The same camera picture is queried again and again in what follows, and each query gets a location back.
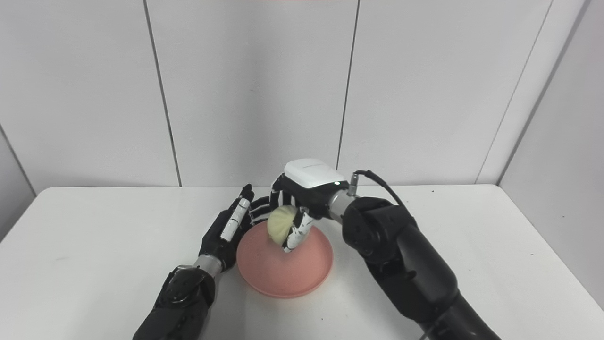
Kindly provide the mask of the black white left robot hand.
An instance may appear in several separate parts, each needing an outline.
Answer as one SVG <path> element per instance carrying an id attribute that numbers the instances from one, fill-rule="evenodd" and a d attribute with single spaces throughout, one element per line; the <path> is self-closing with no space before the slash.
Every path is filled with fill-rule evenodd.
<path id="1" fill-rule="evenodd" d="M 202 238 L 200 258 L 212 258 L 220 265 L 220 273 L 229 271 L 236 263 L 236 252 L 246 232 L 270 212 L 269 197 L 255 199 L 254 188 L 245 185 L 235 200 L 218 213 Z"/>

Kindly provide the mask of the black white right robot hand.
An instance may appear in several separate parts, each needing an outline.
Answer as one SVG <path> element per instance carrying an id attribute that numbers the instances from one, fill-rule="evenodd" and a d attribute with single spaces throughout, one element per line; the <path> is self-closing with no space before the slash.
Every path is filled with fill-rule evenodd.
<path id="1" fill-rule="evenodd" d="M 346 196 L 349 182 L 334 168 L 319 159 L 298 159 L 285 165 L 284 172 L 274 181 L 269 196 L 270 211 L 280 204 L 294 202 L 294 219 L 278 241 L 285 253 L 290 253 L 307 237 L 314 221 L 340 218 L 332 211 L 339 196 Z"/>

